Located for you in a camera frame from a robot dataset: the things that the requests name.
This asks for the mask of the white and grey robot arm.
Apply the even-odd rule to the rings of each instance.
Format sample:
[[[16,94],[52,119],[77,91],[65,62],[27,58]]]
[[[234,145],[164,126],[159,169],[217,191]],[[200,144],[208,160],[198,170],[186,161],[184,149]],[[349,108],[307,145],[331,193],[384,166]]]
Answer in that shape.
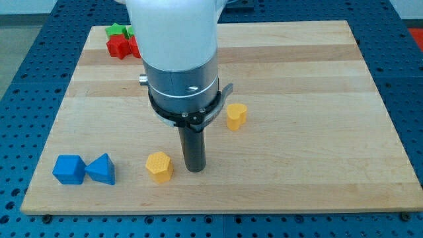
[[[207,107],[218,91],[217,22],[227,0],[124,0],[149,94],[178,114]]]

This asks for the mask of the red block behind arm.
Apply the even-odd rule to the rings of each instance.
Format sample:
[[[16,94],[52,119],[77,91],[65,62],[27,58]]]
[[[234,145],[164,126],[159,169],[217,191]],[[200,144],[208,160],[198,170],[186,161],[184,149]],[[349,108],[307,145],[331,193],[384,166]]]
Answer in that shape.
[[[139,48],[138,48],[138,45],[137,45],[137,41],[136,41],[135,36],[131,36],[131,37],[129,38],[129,40],[128,40],[128,44],[129,44],[129,46],[130,46],[130,50],[131,50],[131,52],[132,52],[132,55],[133,55],[135,58],[141,58],[141,54],[140,54],[140,52],[139,52]]]

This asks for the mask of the green block behind arm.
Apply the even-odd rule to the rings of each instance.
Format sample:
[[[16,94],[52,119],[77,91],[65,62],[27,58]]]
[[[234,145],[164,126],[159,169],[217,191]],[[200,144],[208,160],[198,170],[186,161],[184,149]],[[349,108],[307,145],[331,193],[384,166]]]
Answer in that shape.
[[[132,36],[134,36],[134,29],[132,27],[132,25],[130,25],[129,27],[127,27],[127,32],[128,32],[128,37],[131,38]]]

